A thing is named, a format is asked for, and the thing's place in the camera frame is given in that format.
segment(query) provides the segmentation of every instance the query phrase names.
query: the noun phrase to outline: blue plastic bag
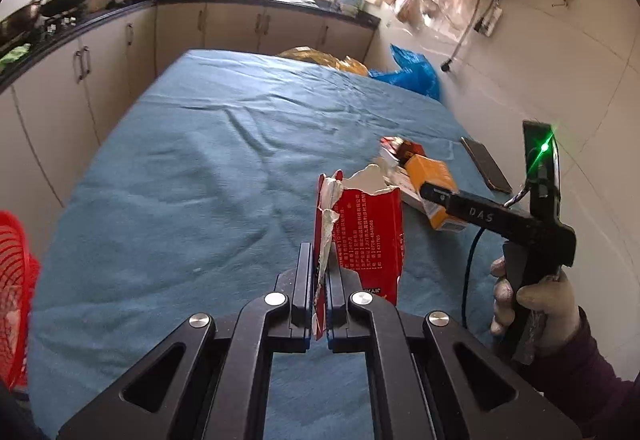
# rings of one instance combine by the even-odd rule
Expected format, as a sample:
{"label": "blue plastic bag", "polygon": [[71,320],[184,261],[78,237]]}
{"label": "blue plastic bag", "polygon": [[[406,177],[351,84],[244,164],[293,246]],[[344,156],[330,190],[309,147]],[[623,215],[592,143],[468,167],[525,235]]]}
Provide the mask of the blue plastic bag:
{"label": "blue plastic bag", "polygon": [[391,55],[402,69],[389,72],[369,70],[369,76],[440,101],[440,81],[427,58],[392,44],[390,47]]}

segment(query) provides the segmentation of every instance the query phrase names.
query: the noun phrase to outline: triangular cutout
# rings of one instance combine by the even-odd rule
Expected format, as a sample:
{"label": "triangular cutout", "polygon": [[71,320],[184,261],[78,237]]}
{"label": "triangular cutout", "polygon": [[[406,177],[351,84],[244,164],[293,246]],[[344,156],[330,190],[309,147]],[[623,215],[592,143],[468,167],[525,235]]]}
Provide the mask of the triangular cutout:
{"label": "triangular cutout", "polygon": [[123,399],[151,413],[158,411],[185,349],[182,343],[174,344],[158,362],[122,391]]}
{"label": "triangular cutout", "polygon": [[476,403],[482,411],[491,411],[516,397],[516,390],[494,373],[465,344],[455,344],[453,349]]}

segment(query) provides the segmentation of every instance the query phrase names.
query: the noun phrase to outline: purple sleeve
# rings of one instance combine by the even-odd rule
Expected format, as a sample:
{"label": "purple sleeve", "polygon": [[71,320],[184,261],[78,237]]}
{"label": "purple sleeve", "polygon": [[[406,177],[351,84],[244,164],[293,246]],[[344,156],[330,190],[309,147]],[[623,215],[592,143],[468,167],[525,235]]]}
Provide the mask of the purple sleeve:
{"label": "purple sleeve", "polygon": [[640,438],[640,375],[616,377],[580,308],[580,328],[558,353],[536,357],[520,374],[571,418],[585,438]]}

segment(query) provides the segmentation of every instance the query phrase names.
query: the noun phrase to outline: blue tablecloth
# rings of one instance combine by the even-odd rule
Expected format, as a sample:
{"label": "blue tablecloth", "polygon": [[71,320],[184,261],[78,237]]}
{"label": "blue tablecloth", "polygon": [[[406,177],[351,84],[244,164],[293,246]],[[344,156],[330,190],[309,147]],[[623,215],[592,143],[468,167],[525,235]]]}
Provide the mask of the blue tablecloth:
{"label": "blue tablecloth", "polygon": [[[459,143],[466,132],[434,100],[275,57],[180,58],[101,147],[58,223],[31,317],[37,425],[53,438],[188,315],[237,312],[271,289],[312,241],[318,174],[353,174],[389,135],[447,161],[461,189],[491,195]],[[399,307],[459,319],[476,228],[434,232],[407,206],[403,217]],[[486,233],[476,251],[476,334],[490,323],[500,243]],[[364,356],[333,356],[324,340],[277,355],[265,438],[372,438]]]}

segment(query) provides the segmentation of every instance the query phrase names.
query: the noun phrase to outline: person's arm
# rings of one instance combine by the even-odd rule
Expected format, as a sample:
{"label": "person's arm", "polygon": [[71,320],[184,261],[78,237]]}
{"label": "person's arm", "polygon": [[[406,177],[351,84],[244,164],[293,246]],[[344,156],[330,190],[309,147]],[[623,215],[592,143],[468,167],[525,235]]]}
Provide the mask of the person's arm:
{"label": "person's arm", "polygon": [[[494,295],[492,333],[499,335],[513,322],[513,290],[504,276],[504,258],[492,265],[500,277]],[[518,302],[547,314],[539,351],[520,374],[580,427],[585,438],[640,438],[640,376],[633,382],[618,378],[598,351],[586,314],[578,310],[566,275],[523,287]]]}

